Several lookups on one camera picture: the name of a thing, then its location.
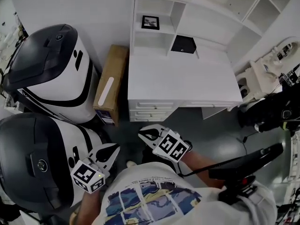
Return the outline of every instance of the white t-shirt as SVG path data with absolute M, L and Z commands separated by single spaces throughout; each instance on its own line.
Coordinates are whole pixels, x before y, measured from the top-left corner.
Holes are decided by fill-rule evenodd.
M 104 195 L 93 225 L 273 225 L 277 209 L 262 186 L 230 206 L 218 201 L 217 188 L 193 188 L 169 166 L 147 163 L 125 169 Z

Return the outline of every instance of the black box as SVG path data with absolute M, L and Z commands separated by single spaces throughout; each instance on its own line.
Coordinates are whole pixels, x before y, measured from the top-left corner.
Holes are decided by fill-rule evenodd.
M 193 54 L 196 51 L 196 48 L 196 44 L 192 37 L 177 35 L 171 51 Z

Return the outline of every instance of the black phone mount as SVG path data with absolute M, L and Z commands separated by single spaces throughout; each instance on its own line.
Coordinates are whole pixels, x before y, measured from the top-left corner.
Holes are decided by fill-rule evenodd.
M 225 181 L 226 190 L 219 194 L 219 200 L 232 205 L 239 200 L 238 196 L 249 197 L 257 190 L 253 185 L 255 181 L 253 173 L 273 161 L 282 152 L 282 144 L 277 143 L 243 157 L 197 169 L 186 175 L 179 174 L 179 176 L 187 177 L 208 170 L 211 179 Z

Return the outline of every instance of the graphic print on shirt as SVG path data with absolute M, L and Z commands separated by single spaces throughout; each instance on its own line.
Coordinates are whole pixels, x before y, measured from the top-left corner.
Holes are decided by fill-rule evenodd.
M 151 177 L 133 181 L 135 188 L 129 187 L 108 196 L 105 225 L 147 225 L 172 216 L 181 217 L 200 202 L 201 196 L 197 192 L 165 179 L 167 181 L 162 177 Z

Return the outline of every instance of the white tape strip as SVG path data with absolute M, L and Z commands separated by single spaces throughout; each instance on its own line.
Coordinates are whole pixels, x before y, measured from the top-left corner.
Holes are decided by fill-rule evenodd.
M 103 92 L 100 96 L 100 99 L 98 101 L 98 105 L 99 106 L 102 106 L 105 102 L 105 99 L 107 97 L 107 94 L 109 92 L 109 89 L 111 88 L 112 84 L 113 84 L 113 81 L 114 81 L 114 78 L 113 77 L 110 77 L 108 80 L 107 80 L 107 83 L 105 85 L 105 88 L 103 89 Z

